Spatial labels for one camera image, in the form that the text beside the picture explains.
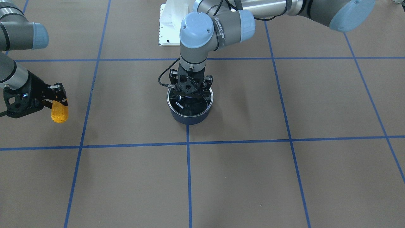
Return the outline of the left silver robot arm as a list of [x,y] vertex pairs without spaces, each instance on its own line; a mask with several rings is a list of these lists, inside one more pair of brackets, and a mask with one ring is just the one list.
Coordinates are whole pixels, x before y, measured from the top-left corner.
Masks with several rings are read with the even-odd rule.
[[205,76],[210,51],[249,40],[256,21],[283,15],[302,16],[338,32],[362,24],[375,5],[374,0],[195,0],[192,11],[176,24],[180,41],[178,70],[168,70],[170,83],[161,85],[175,95],[201,98],[211,88],[212,76]]

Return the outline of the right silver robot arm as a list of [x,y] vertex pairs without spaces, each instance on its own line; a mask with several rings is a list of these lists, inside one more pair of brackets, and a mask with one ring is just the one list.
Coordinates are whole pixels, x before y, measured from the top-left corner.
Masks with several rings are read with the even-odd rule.
[[49,85],[5,54],[9,50],[35,50],[49,45],[49,35],[40,23],[30,22],[11,0],[0,2],[0,85],[6,110],[1,116],[21,118],[51,109],[56,123],[68,120],[68,102],[61,83]]

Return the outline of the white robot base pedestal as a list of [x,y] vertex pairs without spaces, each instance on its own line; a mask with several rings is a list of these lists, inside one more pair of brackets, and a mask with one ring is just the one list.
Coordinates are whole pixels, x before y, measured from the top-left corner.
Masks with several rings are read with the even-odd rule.
[[158,45],[179,46],[182,19],[192,12],[194,0],[167,0],[160,6]]

